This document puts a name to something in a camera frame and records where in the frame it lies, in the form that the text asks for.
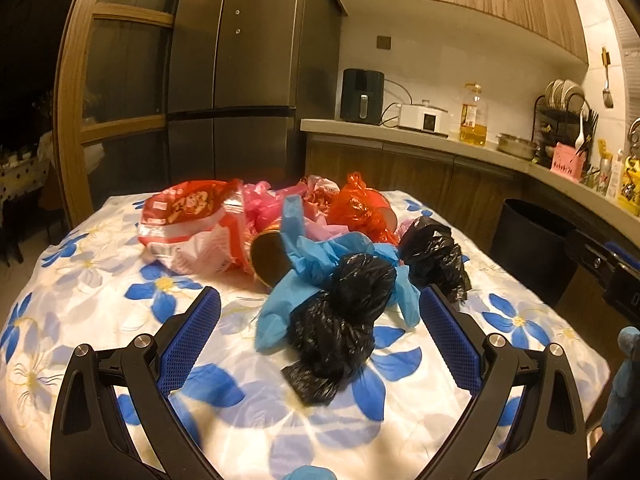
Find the grey kitchen countertop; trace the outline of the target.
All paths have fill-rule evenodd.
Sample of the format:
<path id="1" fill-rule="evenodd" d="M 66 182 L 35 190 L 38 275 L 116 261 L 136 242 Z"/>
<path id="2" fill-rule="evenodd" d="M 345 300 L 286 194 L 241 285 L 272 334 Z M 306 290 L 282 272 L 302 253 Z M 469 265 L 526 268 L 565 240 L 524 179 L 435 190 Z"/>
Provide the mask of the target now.
<path id="1" fill-rule="evenodd" d="M 300 128 L 306 133 L 324 134 L 325 136 L 346 136 L 346 138 L 387 142 L 410 146 L 410 148 L 424 148 L 424 150 L 461 156 L 517 171 L 550 186 L 550 188 L 554 188 L 555 191 L 584 206 L 609 226 L 620 232 L 632 244 L 639 246 L 640 229 L 638 217 L 614 205 L 604 196 L 590 190 L 590 188 L 555 174 L 543 166 L 498 152 L 494 148 L 479 148 L 456 140 L 412 130 L 356 124 L 356 122 L 341 122 L 340 120 L 332 119 L 303 119 L 300 123 Z"/>

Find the wall power socket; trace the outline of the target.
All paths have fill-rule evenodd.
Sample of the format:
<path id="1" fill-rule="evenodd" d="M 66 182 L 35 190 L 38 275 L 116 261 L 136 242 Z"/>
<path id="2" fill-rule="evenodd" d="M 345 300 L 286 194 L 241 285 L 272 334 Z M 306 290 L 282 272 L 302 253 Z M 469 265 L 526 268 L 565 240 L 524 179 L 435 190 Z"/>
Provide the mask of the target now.
<path id="1" fill-rule="evenodd" d="M 377 36 L 376 47 L 378 50 L 390 50 L 392 48 L 392 38 L 390 36 Z"/>

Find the red white snack bag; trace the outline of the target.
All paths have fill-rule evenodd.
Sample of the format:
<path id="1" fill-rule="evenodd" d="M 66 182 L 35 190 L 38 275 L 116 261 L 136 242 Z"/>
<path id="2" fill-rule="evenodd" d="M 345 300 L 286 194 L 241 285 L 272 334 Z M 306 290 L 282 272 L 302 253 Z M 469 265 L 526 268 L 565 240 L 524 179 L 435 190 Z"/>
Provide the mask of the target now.
<path id="1" fill-rule="evenodd" d="M 148 198 L 138 225 L 138 241 L 167 269 L 178 274 L 247 270 L 243 183 L 192 180 Z"/>

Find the pink plastic bag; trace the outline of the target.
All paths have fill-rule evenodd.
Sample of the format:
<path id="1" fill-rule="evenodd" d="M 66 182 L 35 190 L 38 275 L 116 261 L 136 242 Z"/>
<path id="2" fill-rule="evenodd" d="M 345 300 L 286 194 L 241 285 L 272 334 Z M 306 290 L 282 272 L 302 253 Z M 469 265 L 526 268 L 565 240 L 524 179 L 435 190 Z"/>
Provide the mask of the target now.
<path id="1" fill-rule="evenodd" d="M 284 200 L 293 195 L 302 199 L 305 236 L 310 240 L 322 242 L 346 234 L 347 226 L 328 222 L 329 208 L 338 192 L 340 188 L 335 182 L 313 174 L 280 190 L 267 181 L 245 183 L 243 195 L 248 239 L 254 240 L 269 228 L 279 229 Z"/>

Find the blue plastic bag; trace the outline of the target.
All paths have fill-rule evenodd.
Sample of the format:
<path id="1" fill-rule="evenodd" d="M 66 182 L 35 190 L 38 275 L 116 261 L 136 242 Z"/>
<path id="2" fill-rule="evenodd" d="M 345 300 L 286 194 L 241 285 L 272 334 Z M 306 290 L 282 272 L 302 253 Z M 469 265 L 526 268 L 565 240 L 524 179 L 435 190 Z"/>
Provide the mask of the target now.
<path id="1" fill-rule="evenodd" d="M 305 233 L 303 201 L 297 195 L 284 199 L 280 239 L 292 269 L 274 286 L 260 310 L 254 342 L 257 351 L 271 351 L 283 344 L 294 309 L 326 287 L 342 257 L 360 252 L 378 256 L 394 267 L 397 278 L 386 304 L 399 307 L 407 326 L 419 323 L 419 291 L 410 283 L 409 268 L 400 263 L 394 245 L 372 242 L 360 232 L 322 242 L 311 240 Z"/>

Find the blue glove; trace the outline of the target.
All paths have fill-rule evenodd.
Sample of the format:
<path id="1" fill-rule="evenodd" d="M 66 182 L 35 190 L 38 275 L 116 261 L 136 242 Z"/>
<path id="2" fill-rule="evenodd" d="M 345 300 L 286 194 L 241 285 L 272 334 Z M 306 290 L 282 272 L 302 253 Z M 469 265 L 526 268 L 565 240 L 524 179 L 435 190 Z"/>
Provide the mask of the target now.
<path id="1" fill-rule="evenodd" d="M 612 390 L 602 417 L 602 429 L 612 436 L 623 426 L 632 408 L 639 403 L 639 330 L 623 328 L 617 343 L 626 358 L 612 380 Z"/>

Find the white rice cooker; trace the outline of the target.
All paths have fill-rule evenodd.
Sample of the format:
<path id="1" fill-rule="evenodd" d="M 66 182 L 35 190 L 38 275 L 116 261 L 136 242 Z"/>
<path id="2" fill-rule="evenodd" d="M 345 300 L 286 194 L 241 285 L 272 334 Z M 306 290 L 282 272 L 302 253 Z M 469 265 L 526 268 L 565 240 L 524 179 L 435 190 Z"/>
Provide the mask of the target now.
<path id="1" fill-rule="evenodd" d="M 420 104 L 401 104 L 397 127 L 435 136 L 448 136 L 450 115 L 448 110 L 431 106 L 425 100 Z"/>

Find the wooden lower cabinet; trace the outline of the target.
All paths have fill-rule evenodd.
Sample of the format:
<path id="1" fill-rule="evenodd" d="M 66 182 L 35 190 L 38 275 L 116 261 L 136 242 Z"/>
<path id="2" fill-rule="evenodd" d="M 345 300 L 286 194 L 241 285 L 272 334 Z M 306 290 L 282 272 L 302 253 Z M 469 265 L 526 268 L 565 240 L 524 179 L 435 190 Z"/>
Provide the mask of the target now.
<path id="1" fill-rule="evenodd" d="M 518 198 L 558 214 L 600 243 L 615 242 L 633 256 L 639 253 L 638 219 L 572 182 L 557 190 L 529 174 L 490 162 L 329 133 L 308 134 L 306 170 L 337 183 L 358 171 L 372 188 L 405 191 L 483 252 L 494 239 L 504 201 Z"/>

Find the dark steel refrigerator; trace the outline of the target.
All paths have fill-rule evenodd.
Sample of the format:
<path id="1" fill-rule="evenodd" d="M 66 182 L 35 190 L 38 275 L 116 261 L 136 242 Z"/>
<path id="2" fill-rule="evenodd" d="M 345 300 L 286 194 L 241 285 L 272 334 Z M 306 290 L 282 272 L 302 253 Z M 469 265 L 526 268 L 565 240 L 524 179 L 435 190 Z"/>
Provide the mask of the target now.
<path id="1" fill-rule="evenodd" d="M 178 0 L 167 90 L 169 174 L 291 185 L 305 118 L 334 114 L 336 0 Z"/>

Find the black plastic bag front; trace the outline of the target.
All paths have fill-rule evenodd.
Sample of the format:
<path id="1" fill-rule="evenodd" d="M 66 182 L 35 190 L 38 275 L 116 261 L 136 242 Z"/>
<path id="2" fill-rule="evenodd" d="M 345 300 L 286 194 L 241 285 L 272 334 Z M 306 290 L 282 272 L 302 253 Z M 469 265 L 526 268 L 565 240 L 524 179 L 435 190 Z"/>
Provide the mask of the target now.
<path id="1" fill-rule="evenodd" d="M 303 404 L 330 404 L 363 367 L 396 276 L 379 256 L 347 255 L 326 287 L 293 310 L 286 342 L 298 361 L 283 367 L 282 375 Z"/>

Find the red orange plastic bag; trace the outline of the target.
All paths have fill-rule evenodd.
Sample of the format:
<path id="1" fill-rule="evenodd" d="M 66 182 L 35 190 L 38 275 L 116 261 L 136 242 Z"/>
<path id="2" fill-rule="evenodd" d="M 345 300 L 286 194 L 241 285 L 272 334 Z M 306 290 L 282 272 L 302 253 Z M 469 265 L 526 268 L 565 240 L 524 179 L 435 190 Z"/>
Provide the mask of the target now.
<path id="1" fill-rule="evenodd" d="M 397 246 L 397 217 L 390 202 L 375 188 L 369 188 L 359 172 L 347 176 L 346 184 L 332 200 L 326 215 L 329 224 L 347 226 L 375 243 Z"/>

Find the hanging metal spatula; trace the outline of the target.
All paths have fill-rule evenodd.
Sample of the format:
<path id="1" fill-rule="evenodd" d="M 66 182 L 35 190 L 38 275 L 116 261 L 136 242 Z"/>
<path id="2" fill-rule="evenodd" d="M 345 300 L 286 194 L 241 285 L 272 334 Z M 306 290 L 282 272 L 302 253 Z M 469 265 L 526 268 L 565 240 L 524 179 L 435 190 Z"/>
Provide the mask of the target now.
<path id="1" fill-rule="evenodd" d="M 603 47 L 601 50 L 601 60 L 604 68 L 604 84 L 602 89 L 603 104 L 608 110 L 612 110 L 614 107 L 614 101 L 610 86 L 611 55 L 606 47 Z"/>

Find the black dish rack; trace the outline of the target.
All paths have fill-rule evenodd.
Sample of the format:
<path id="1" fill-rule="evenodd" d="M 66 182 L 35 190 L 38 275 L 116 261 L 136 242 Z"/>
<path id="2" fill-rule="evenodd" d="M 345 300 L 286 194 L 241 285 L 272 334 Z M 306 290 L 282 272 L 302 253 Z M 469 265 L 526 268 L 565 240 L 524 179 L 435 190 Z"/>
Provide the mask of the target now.
<path id="1" fill-rule="evenodd" d="M 551 168 L 558 144 L 570 146 L 590 159 L 599 114 L 585 91 L 570 79 L 555 79 L 535 101 L 532 141 L 537 144 L 537 164 Z"/>

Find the cooking oil bottle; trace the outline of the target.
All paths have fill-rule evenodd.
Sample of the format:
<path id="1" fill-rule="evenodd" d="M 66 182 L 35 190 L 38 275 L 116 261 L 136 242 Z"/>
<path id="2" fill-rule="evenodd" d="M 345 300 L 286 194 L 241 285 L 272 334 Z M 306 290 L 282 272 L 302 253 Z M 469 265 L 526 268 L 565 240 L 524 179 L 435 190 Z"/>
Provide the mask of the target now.
<path id="1" fill-rule="evenodd" d="M 466 144 L 485 146 L 488 129 L 488 106 L 483 96 L 482 87 L 477 82 L 467 82 L 464 88 L 459 139 Z"/>

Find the black plastic bag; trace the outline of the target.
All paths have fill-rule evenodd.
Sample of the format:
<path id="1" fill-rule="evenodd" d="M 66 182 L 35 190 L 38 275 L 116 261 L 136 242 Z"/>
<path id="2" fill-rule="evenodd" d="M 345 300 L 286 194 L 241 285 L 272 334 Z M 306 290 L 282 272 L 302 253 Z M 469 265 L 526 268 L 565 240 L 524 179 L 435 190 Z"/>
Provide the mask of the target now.
<path id="1" fill-rule="evenodd" d="M 452 304 L 468 299 L 471 281 L 449 226 L 431 217 L 415 218 L 401 237 L 398 252 L 417 289 L 435 285 Z"/>
<path id="2" fill-rule="evenodd" d="M 396 276 L 379 256 L 347 255 L 326 287 L 293 310 L 286 342 L 298 361 L 283 367 L 282 375 L 303 404 L 330 404 L 363 367 Z"/>

